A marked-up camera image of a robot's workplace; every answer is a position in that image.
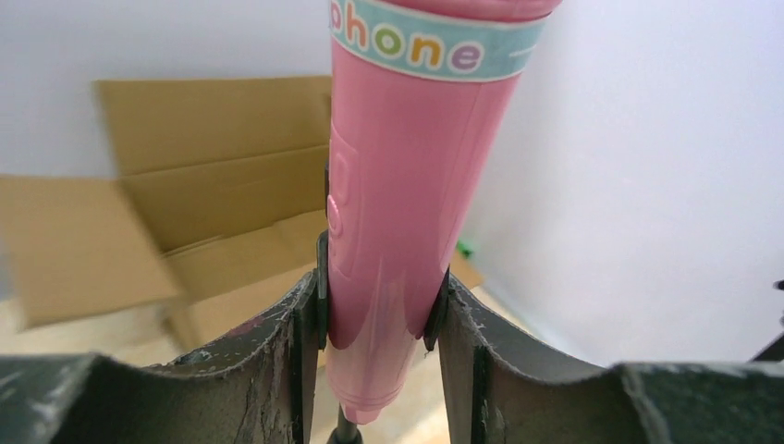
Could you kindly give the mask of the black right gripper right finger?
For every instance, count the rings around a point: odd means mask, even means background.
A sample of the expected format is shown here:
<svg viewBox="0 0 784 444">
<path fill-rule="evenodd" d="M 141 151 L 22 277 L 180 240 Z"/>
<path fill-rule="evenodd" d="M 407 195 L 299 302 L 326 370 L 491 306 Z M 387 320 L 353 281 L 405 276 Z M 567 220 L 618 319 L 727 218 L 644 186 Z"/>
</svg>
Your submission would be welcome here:
<svg viewBox="0 0 784 444">
<path fill-rule="evenodd" d="M 556 350 L 496 314 L 456 278 L 436 301 L 454 443 L 779 443 L 783 367 L 621 363 Z"/>
</svg>

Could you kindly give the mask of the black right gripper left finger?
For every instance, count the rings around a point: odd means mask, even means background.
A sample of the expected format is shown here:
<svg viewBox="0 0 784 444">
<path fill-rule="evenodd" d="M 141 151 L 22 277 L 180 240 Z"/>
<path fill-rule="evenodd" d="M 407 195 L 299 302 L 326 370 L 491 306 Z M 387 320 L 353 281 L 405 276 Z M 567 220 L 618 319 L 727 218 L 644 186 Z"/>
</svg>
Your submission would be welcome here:
<svg viewBox="0 0 784 444">
<path fill-rule="evenodd" d="M 312 427 L 318 277 L 168 364 L 100 353 L 5 355 L 5 443 L 305 443 Z"/>
</svg>

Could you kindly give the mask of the brown cardboard box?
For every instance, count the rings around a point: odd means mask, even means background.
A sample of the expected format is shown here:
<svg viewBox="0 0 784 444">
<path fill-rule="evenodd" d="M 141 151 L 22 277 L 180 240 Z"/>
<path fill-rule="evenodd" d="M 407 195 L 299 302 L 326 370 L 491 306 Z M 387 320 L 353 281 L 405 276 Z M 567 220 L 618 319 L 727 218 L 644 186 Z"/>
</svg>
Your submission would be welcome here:
<svg viewBox="0 0 784 444">
<path fill-rule="evenodd" d="M 1 242 L 25 327 L 159 305 L 190 350 L 314 267 L 328 76 L 94 90 L 117 178 L 1 178 Z"/>
</svg>

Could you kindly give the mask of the pink microphone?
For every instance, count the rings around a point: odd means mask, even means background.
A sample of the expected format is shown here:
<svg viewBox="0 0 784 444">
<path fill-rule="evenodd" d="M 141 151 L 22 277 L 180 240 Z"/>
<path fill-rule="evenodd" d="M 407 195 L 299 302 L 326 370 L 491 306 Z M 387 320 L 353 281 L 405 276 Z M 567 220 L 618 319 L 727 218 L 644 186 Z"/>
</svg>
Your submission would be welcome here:
<svg viewBox="0 0 784 444">
<path fill-rule="evenodd" d="M 374 421 L 432 344 L 485 160 L 554 1 L 333 1 L 327 375 Z"/>
</svg>

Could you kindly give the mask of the black round-base stand with clip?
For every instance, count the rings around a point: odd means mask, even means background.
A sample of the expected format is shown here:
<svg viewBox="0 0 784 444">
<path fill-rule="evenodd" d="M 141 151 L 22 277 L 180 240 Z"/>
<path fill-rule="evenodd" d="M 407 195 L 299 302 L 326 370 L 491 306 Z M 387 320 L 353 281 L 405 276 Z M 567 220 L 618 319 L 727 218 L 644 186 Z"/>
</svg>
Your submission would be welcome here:
<svg viewBox="0 0 784 444">
<path fill-rule="evenodd" d="M 330 298 L 331 290 L 328 278 L 328 231 L 319 234 L 316 241 L 316 326 L 318 348 L 324 351 L 327 346 L 328 328 L 330 324 Z M 422 340 L 427 352 L 432 352 L 440 334 L 440 330 L 445 323 L 447 316 L 447 305 L 450 294 L 449 280 L 450 269 L 447 269 L 440 284 L 437 296 L 431 307 L 427 319 Z M 338 408 L 337 425 L 331 432 L 327 443 L 363 443 L 363 438 L 355 420 L 349 420 L 345 415 L 343 407 Z"/>
</svg>

